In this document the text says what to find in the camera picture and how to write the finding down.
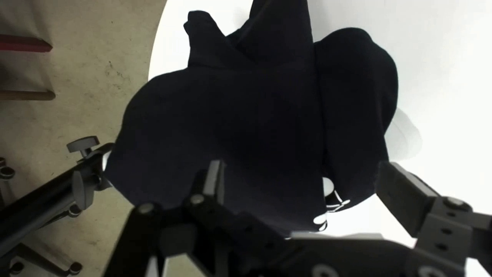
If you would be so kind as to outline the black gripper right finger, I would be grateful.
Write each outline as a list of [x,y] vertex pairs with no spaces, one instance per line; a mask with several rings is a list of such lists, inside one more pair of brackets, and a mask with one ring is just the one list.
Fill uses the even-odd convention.
[[411,237],[417,237],[440,194],[394,161],[379,164],[376,190]]

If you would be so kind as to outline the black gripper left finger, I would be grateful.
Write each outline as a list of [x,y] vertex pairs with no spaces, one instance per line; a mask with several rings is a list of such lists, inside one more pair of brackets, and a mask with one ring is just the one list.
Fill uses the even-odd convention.
[[225,203],[225,170],[223,160],[213,160],[206,169],[200,169],[185,204],[190,207],[222,206]]

